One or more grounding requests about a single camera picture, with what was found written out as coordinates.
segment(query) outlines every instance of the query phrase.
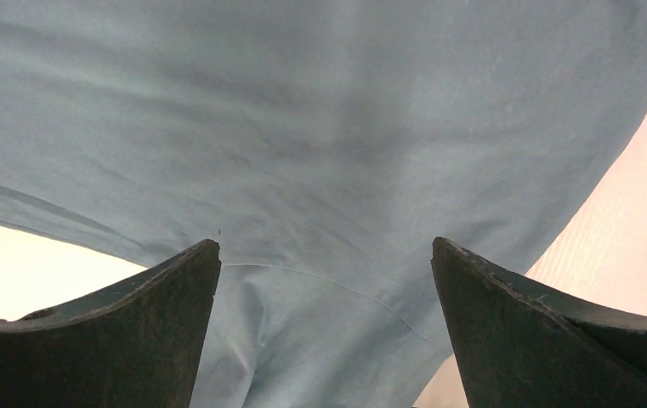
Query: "seam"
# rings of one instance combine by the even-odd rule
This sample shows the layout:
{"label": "seam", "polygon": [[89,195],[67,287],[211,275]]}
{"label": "seam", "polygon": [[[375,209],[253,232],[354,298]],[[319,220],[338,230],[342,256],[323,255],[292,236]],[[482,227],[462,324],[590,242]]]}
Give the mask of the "seam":
{"label": "seam", "polygon": [[226,266],[258,266],[258,267],[261,267],[261,268],[275,268],[275,269],[281,269],[281,270],[285,270],[285,271],[289,271],[289,272],[296,272],[296,273],[299,273],[301,275],[306,275],[306,276],[310,276],[310,277],[313,277],[313,278],[320,279],[322,281],[330,282],[330,283],[332,283],[332,284],[334,284],[336,286],[339,286],[339,287],[341,287],[341,288],[343,288],[343,289],[345,289],[347,291],[357,293],[357,294],[359,294],[359,295],[361,295],[361,296],[363,296],[365,298],[369,298],[372,301],[378,303],[379,305],[383,306],[386,310],[388,310],[393,316],[397,317],[400,321],[402,321],[403,324],[406,325],[408,327],[408,329],[411,330],[411,332],[413,334],[415,334],[416,336],[419,336],[422,340],[426,341],[427,343],[429,343],[431,345],[439,346],[439,344],[437,342],[432,341],[431,339],[425,337],[423,334],[416,331],[416,329],[414,329],[413,326],[411,326],[405,319],[403,319],[402,316],[397,314],[393,309],[391,309],[386,303],[382,302],[380,299],[378,299],[378,298],[376,298],[374,296],[371,296],[371,295],[369,295],[367,293],[356,291],[354,288],[352,288],[350,286],[346,286],[343,283],[338,282],[336,280],[326,278],[325,276],[316,275],[316,274],[314,274],[312,272],[304,272],[304,271],[302,271],[300,269],[290,268],[290,267],[287,267],[287,266],[268,265],[268,264],[265,264],[265,263],[224,263],[222,265],[223,268],[226,267]]}

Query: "light blue fabric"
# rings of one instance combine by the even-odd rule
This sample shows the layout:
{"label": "light blue fabric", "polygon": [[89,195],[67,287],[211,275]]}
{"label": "light blue fabric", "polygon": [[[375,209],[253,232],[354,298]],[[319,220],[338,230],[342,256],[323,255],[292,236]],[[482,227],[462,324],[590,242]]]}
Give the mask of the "light blue fabric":
{"label": "light blue fabric", "polygon": [[646,110],[643,0],[0,0],[0,224],[218,241],[192,407],[410,407],[432,240],[527,270]]}

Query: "beige surface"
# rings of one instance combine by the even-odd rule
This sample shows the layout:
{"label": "beige surface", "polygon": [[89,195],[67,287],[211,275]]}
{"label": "beige surface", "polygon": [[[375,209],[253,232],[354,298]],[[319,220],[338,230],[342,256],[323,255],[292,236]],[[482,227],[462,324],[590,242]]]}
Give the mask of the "beige surface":
{"label": "beige surface", "polygon": [[143,268],[94,252],[0,226],[0,319],[79,298]]}
{"label": "beige surface", "polygon": [[[526,275],[579,298],[647,315],[647,114],[626,150]],[[468,406],[454,357],[415,406]]]}

